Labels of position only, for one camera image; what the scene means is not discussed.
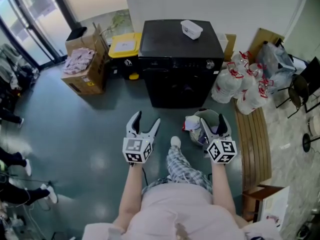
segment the foot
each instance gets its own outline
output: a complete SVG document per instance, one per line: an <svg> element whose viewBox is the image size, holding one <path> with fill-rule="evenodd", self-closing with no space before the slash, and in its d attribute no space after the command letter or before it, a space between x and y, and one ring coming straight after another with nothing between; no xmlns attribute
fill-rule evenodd
<svg viewBox="0 0 320 240"><path fill-rule="evenodd" d="M44 199L50 198L52 203L54 203L54 204L58 203L58 197L57 197L56 192L55 192L55 190L54 190L54 188L52 186L42 184L40 188L42 190L48 190L49 191L49 195L47 197L45 197Z"/></svg>
<svg viewBox="0 0 320 240"><path fill-rule="evenodd" d="M19 125L18 125L18 128L21 128L21 126L22 126L22 124L24 123L24 121L25 121L25 119L24 119L24 118L21 118L20 123L19 123Z"/></svg>
<svg viewBox="0 0 320 240"><path fill-rule="evenodd" d="M26 165L25 165L24 169L25 169L26 174L30 177L31 173L32 173L30 161L29 161L29 159L26 159L25 162L26 162Z"/></svg>
<svg viewBox="0 0 320 240"><path fill-rule="evenodd" d="M171 146L177 146L179 149L181 148L181 140L177 136L173 136L170 143Z"/></svg>

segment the plaid pants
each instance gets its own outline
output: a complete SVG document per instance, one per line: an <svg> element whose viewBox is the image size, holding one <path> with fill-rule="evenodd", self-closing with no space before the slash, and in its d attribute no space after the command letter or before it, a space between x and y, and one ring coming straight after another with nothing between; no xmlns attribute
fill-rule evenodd
<svg viewBox="0 0 320 240"><path fill-rule="evenodd" d="M190 163L181 153L179 147L170 147L168 155L166 157L166 164L170 178L164 177L157 179L150 185L144 187L142 190L142 194L155 186L168 182L194 184L201 186L212 193L212 183L201 171L195 170L190 166Z"/></svg>

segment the white t-shirt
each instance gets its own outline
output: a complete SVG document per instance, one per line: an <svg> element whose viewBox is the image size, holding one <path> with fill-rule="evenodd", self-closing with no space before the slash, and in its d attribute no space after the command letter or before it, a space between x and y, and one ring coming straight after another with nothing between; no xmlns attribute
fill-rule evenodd
<svg viewBox="0 0 320 240"><path fill-rule="evenodd" d="M240 229L233 216L212 200L212 195L197 185L161 184L144 194L141 210L125 233L111 223L89 224L82 240L177 240L176 225L184 227L190 240L281 240L272 221Z"/></svg>

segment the yellow and black storage box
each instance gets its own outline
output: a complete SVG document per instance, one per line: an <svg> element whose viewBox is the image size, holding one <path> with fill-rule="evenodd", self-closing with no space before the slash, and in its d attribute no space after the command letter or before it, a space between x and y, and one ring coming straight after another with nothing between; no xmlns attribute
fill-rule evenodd
<svg viewBox="0 0 320 240"><path fill-rule="evenodd" d="M112 37L109 56L124 79L135 80L141 75L138 52L142 33L126 33Z"/></svg>

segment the wooden bench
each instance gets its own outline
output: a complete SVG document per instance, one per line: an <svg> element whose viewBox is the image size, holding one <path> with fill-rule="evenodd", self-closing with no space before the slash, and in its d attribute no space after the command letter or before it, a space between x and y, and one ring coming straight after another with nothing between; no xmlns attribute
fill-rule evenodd
<svg viewBox="0 0 320 240"><path fill-rule="evenodd" d="M237 100L233 102L242 159L242 189L247 191L272 176L268 131L262 108L244 115L237 109Z"/></svg>

